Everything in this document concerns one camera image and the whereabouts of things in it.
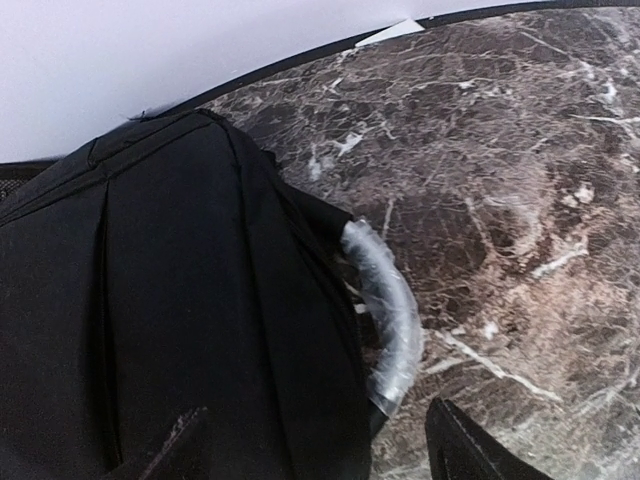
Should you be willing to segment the black student backpack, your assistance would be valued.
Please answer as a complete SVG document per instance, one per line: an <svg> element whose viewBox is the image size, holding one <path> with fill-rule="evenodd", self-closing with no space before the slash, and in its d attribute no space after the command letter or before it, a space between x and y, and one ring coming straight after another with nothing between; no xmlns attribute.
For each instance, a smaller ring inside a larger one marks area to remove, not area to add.
<svg viewBox="0 0 640 480"><path fill-rule="evenodd" d="M420 355L381 238L218 115L1 168L5 479L108 479L201 407L207 479L366 479Z"/></svg>

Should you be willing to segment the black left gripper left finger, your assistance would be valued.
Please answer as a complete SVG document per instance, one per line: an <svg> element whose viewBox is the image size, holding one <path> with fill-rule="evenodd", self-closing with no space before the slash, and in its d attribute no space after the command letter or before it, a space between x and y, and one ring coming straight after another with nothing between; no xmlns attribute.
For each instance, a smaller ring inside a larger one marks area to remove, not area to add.
<svg viewBox="0 0 640 480"><path fill-rule="evenodd" d="M134 458L107 474L108 479L207 479L208 409L180 415L171 429Z"/></svg>

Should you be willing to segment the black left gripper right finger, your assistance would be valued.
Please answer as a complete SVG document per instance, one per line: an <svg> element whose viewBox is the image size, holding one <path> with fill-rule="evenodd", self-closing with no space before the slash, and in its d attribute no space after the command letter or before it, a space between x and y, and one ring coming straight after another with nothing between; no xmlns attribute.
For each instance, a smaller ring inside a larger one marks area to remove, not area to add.
<svg viewBox="0 0 640 480"><path fill-rule="evenodd" d="M512 454L450 400L432 400L425 433L433 479L551 480Z"/></svg>

